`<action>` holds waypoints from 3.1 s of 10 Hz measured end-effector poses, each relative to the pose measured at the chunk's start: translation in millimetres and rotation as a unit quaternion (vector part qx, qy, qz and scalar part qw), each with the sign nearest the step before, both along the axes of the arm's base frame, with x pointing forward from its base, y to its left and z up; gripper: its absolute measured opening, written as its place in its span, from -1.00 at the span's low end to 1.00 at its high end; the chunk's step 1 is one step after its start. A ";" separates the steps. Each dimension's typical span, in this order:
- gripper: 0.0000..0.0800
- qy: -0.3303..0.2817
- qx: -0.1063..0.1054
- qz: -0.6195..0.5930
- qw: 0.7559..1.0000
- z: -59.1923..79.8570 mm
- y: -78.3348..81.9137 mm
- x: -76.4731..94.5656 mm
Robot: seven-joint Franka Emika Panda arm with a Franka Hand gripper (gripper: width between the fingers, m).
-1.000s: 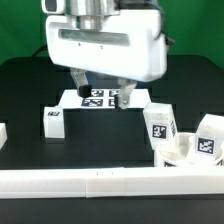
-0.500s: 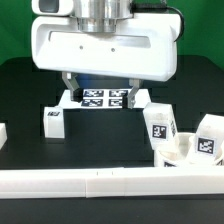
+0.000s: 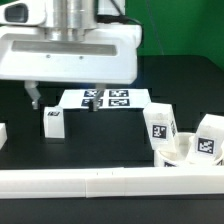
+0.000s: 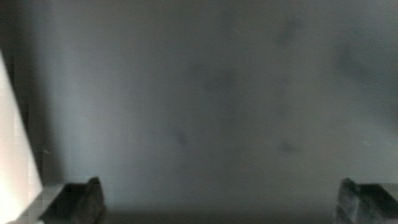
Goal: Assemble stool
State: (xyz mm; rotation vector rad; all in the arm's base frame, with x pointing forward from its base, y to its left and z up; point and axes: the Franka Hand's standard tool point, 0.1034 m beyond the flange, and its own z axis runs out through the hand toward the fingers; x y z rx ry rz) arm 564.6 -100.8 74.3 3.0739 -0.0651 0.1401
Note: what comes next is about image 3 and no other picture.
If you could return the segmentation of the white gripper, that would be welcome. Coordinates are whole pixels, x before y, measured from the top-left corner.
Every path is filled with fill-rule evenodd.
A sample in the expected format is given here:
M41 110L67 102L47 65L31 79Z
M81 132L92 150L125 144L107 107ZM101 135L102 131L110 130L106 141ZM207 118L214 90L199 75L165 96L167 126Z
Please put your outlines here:
M137 77L137 48L142 39L138 25L101 24L82 42L48 41L34 27L0 28L0 79L24 80L37 110L38 82L130 84ZM96 112L106 89L96 84L89 110Z

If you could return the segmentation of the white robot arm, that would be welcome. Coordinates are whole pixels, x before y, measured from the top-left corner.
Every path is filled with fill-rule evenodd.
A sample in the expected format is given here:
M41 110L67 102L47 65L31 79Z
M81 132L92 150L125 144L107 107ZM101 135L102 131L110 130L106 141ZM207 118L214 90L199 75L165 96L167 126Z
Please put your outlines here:
M14 0L0 5L0 80L20 80L39 106L40 82L108 84L137 77L140 23L115 0Z

